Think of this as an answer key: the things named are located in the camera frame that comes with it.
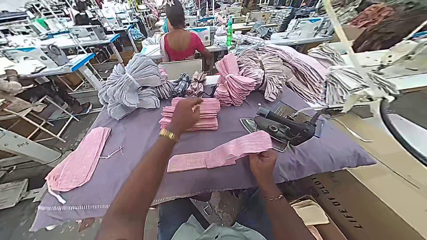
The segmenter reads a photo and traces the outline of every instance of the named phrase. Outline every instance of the jeans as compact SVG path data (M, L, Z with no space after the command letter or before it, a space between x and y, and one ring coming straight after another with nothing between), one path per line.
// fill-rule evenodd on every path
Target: jeans
M195 216L204 229L208 228L209 223L189 198L160 204L157 240L171 240L176 230L191 215ZM243 192L243 206L236 217L236 222L261 233L267 240L274 240L272 225L265 211L265 203L257 187Z

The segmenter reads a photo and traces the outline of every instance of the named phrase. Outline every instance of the bundle of grey fabric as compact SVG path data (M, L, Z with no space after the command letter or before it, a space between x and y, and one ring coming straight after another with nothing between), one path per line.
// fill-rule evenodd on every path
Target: bundle of grey fabric
M336 105L345 103L352 93L369 88L359 72L351 66L332 66L326 76L326 103ZM385 80L382 76L368 72L374 84L388 94L399 94L396 85Z
M308 56L314 57L324 67L345 65L341 55L328 44L320 44L317 47L308 50Z
M264 98L273 102L283 91L286 76L283 73L283 61L277 54L260 54L254 49L247 49L240 53L237 59L239 72L257 80L261 84L260 90L264 90Z
M120 120L136 108L158 108L162 84L157 65L141 53L137 53L126 67L118 64L102 82L98 92L99 101L107 106L107 113Z

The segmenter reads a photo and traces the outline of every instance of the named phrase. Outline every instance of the green bottle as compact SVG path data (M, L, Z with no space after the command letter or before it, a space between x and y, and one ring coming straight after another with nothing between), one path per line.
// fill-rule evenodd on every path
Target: green bottle
M225 43L227 46L231 46L231 40L233 39L233 28L231 27L233 24L233 19L230 16L228 20L228 29L227 29L227 42Z

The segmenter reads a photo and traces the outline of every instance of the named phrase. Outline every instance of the bundle of pink fabric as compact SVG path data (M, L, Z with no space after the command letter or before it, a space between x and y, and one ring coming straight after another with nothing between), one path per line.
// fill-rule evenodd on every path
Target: bundle of pink fabric
M264 152L271 148L273 143L270 135L264 131L257 131L233 139L211 151L172 156L167 165L167 172L233 165L236 164L237 159L249 153Z
M176 97L172 99L172 106L163 107L162 116L160 119L160 128L167 128L170 121L172 120L173 112L175 110L176 104L181 101L182 97ZM204 98L203 102L200 104L200 120L194 124L187 131L197 131L197 130L217 130L218 129L218 120L216 116L220 109L219 101L216 98Z
M257 81L240 75L237 58L231 53L225 55L216 68L221 76L218 78L219 86L216 88L215 97L221 106L242 105L246 96L255 90Z
M91 179L110 132L111 128L97 127L92 129L77 149L46 176L48 191L59 202L64 204L65 200L53 193L53 190L67 192L82 186Z

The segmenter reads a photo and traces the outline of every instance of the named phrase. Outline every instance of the black hair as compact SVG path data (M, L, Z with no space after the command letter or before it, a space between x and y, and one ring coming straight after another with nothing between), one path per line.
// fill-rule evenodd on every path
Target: black hair
M170 1L172 1L174 5L169 6L168 2ZM182 8L182 5L179 0L166 0L166 16L174 29L184 28L184 9Z

